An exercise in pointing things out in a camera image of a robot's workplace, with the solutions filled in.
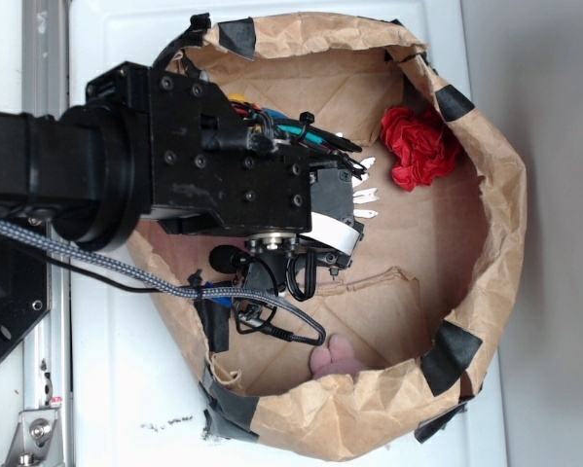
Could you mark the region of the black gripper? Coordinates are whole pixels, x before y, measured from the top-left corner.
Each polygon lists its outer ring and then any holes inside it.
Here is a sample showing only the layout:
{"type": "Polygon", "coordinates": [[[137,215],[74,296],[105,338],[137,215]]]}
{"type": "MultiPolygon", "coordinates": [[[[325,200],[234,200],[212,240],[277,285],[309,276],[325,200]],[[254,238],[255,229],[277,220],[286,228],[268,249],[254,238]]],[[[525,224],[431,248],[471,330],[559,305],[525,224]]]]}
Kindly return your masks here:
{"type": "Polygon", "coordinates": [[[346,269],[363,228],[352,182],[357,146],[317,128],[311,113],[283,118],[233,103],[188,76],[123,63],[88,84],[89,107],[105,106],[147,163],[145,216],[169,234],[241,238],[252,254],[313,254],[346,269]]]}

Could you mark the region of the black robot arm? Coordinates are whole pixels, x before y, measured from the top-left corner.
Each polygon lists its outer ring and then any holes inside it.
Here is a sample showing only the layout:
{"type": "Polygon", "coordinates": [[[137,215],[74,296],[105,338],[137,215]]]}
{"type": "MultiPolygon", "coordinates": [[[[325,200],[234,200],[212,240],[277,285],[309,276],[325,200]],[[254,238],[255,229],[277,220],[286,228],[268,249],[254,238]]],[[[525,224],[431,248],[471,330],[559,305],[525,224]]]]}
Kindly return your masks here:
{"type": "Polygon", "coordinates": [[[90,251],[116,248],[154,220],[169,234],[314,251],[345,269],[363,231],[355,151],[310,114],[240,111],[199,76],[126,62],[59,118],[0,113],[0,219],[47,220],[90,251]]]}

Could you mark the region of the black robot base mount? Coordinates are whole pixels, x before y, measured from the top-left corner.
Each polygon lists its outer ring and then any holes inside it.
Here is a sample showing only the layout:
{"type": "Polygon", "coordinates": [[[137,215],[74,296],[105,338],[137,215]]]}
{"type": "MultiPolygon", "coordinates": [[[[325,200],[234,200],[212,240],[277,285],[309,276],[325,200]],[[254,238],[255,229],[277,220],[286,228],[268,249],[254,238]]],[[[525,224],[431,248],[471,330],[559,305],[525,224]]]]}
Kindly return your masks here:
{"type": "Polygon", "coordinates": [[[0,364],[49,310],[48,265],[0,236],[0,364]]]}

